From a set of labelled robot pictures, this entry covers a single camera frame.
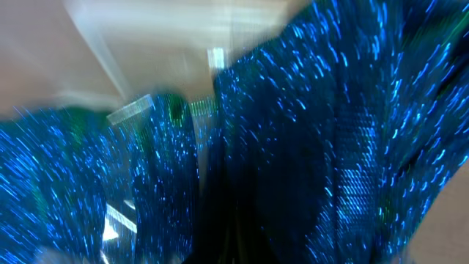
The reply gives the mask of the blue sparkly garment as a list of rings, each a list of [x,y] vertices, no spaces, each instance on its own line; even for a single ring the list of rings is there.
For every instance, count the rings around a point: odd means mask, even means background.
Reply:
[[[388,263],[468,159],[468,3],[314,1],[218,73],[1,123],[1,261]]]

